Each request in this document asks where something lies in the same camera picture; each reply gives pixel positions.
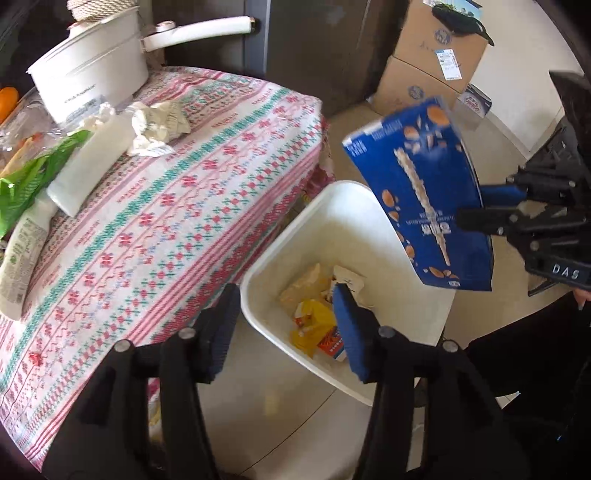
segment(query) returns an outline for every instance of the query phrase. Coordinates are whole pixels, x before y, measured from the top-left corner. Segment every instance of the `green plastic bag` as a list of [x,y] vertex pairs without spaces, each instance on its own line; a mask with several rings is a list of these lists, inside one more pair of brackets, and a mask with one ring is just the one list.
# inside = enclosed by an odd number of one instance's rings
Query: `green plastic bag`
[[76,147],[89,136],[88,130],[80,130],[48,154],[28,161],[20,170],[0,179],[0,238],[15,225],[39,190],[56,177]]

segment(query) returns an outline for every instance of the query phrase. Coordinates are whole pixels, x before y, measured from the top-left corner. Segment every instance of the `plastic container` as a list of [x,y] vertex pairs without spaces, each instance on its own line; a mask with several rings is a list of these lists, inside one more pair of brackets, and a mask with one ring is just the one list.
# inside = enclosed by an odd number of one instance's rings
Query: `plastic container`
[[308,370],[371,405],[375,385],[363,385],[348,361],[320,351],[311,359],[290,344],[294,324],[278,297],[315,262],[363,275],[363,298],[380,324],[429,345],[441,336],[455,291],[420,281],[378,200],[354,181],[326,187],[246,272],[241,294],[248,322]]

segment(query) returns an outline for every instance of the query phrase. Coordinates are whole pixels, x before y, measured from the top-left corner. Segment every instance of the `table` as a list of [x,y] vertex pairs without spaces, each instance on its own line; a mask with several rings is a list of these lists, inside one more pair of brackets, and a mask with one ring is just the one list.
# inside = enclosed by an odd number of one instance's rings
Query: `table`
[[211,305],[265,248],[319,160],[314,97],[169,67],[137,99],[178,99],[191,133],[171,155],[123,155],[75,219],[58,214],[22,322],[0,319],[0,421],[38,469],[111,346],[162,341]]

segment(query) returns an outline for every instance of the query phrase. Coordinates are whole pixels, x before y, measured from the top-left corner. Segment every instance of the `small product box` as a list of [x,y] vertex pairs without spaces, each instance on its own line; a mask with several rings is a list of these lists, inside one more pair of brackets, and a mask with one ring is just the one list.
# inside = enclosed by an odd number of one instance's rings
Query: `small product box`
[[369,124],[345,138],[343,146],[424,284],[491,289],[491,239],[455,223],[458,207],[482,207],[482,198],[441,100],[431,98]]

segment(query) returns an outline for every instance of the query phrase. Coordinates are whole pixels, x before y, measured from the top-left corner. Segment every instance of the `paper scrap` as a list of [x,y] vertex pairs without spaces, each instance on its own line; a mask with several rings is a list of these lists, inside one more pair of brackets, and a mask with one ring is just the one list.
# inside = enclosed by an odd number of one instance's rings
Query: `paper scrap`
[[446,80],[461,80],[460,66],[457,64],[456,56],[452,48],[436,50],[435,54],[439,59],[439,65]]

